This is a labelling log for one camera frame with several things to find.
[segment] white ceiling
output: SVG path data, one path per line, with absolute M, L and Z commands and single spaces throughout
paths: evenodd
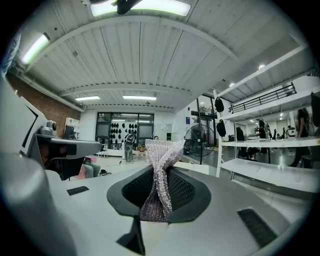
M 99 95 L 87 109 L 177 111 L 299 46 L 269 1 L 182 2 L 191 5 L 186 17 L 131 10 L 98 18 L 79 0 L 49 1 L 23 29 L 17 58 L 45 32 L 50 45 L 22 68 L 55 94 L 70 102 Z

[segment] glittery cloth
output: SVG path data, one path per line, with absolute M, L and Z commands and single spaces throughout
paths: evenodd
M 140 211 L 140 220 L 166 222 L 172 212 L 168 190 L 167 168 L 173 166 L 182 156 L 185 140 L 171 142 L 145 140 L 150 164 L 153 166 L 152 189 Z

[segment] black grille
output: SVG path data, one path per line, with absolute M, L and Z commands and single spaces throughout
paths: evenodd
M 196 190 L 189 182 L 183 180 L 170 170 L 168 172 L 167 179 L 173 211 L 190 203 L 192 199 L 194 199 Z
M 260 248 L 266 246 L 277 238 L 276 234 L 253 209 L 243 209 L 237 213 Z
M 153 170 L 135 178 L 122 188 L 122 195 L 129 202 L 141 208 L 149 196 L 153 184 Z

